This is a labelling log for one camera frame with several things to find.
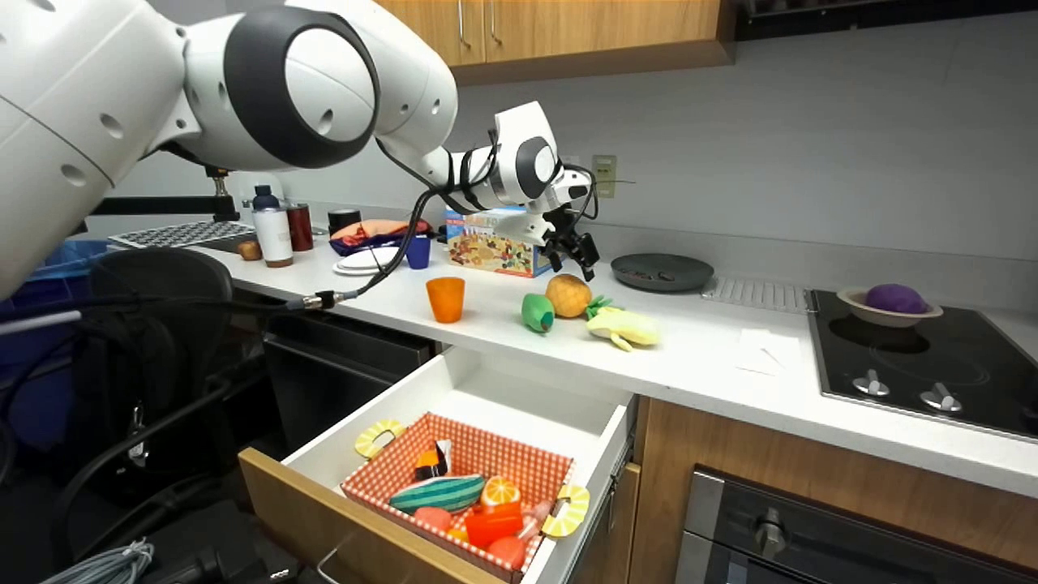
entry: bowl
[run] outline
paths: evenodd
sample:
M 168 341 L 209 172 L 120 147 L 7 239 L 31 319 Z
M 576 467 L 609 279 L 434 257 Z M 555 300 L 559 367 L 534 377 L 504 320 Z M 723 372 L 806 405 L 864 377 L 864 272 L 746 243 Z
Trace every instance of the bowl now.
M 944 307 L 935 302 L 923 302 L 927 312 L 881 312 L 875 304 L 867 304 L 864 290 L 841 290 L 836 300 L 851 307 L 851 314 L 857 314 L 860 320 L 868 320 L 875 329 L 915 329 L 920 320 L 942 319 Z

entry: upper cabinet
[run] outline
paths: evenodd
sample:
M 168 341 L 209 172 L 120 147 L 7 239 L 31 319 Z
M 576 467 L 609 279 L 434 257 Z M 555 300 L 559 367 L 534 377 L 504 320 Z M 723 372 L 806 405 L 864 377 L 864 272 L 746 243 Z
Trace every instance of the upper cabinet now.
M 731 61 L 731 0 L 378 0 L 462 83 Z

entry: open drawer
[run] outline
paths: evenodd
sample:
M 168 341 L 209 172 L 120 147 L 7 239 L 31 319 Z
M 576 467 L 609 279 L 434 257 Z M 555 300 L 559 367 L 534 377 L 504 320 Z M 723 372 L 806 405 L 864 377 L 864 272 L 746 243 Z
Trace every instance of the open drawer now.
M 448 350 L 324 436 L 273 462 L 243 450 L 243 476 L 258 521 L 304 562 L 336 582 L 500 582 L 478 562 L 429 541 L 414 530 L 344 497 L 342 482 L 366 462 L 358 436 L 376 423 L 411 424 L 426 413 L 524 441 L 570 457 L 570 486 L 590 489 L 590 514 L 568 539 L 544 539 L 521 582 L 568 582 L 613 473 L 626 457 L 630 402 L 619 385 L 587 384 L 576 372 L 539 367 L 521 358 Z

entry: kitchen wall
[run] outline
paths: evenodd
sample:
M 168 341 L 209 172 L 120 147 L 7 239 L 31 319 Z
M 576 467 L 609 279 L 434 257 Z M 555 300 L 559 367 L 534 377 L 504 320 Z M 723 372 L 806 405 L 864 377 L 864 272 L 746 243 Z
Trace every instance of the kitchen wall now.
M 811 285 L 915 279 L 1038 312 L 1034 59 L 1038 14 L 742 43 L 727 67 L 467 88 L 452 147 L 541 101 L 568 159 L 619 159 L 595 228 L 608 254 L 684 249 Z M 209 191 L 185 175 L 155 155 L 120 191 Z M 360 208 L 420 191 L 378 151 L 275 182 Z

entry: black plate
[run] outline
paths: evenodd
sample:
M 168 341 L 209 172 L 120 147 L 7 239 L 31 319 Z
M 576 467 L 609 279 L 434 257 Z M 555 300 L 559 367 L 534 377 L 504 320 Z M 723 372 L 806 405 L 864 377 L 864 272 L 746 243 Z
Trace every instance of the black plate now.
M 715 265 L 672 254 L 633 254 L 613 258 L 613 277 L 630 290 L 689 295 L 715 283 Z

